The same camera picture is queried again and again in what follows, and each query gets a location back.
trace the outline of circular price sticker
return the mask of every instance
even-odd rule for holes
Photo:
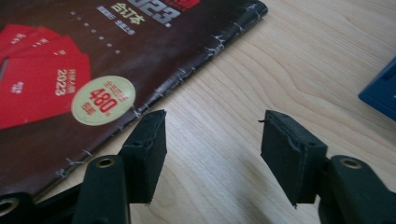
[[[85,84],[75,95],[72,113],[79,122],[98,126],[125,114],[134,104],[134,85],[124,77],[99,77]]]

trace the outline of red card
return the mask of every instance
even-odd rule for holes
[[[10,58],[0,69],[0,129],[71,111],[91,79],[88,55]]]
[[[35,28],[25,25],[9,24],[0,33],[0,51],[17,44],[27,35],[34,32]]]
[[[19,50],[9,55],[10,58],[19,58],[36,55],[74,55],[81,54],[76,44],[69,36],[52,39],[45,45]]]

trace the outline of screw hole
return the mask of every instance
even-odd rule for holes
[[[341,159],[340,162],[348,168],[359,170],[361,169],[361,164],[358,161],[352,159]]]
[[[4,199],[0,201],[0,217],[12,212],[20,203],[16,198]]]
[[[105,158],[105,159],[102,159],[101,161],[97,162],[96,166],[99,168],[107,168],[107,167],[113,165],[114,163],[115,163],[114,160]]]

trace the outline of blue box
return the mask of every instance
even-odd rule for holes
[[[359,98],[396,120],[396,57],[359,94]]]

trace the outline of book cover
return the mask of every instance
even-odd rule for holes
[[[267,12],[258,0],[0,3],[0,195],[39,195]]]

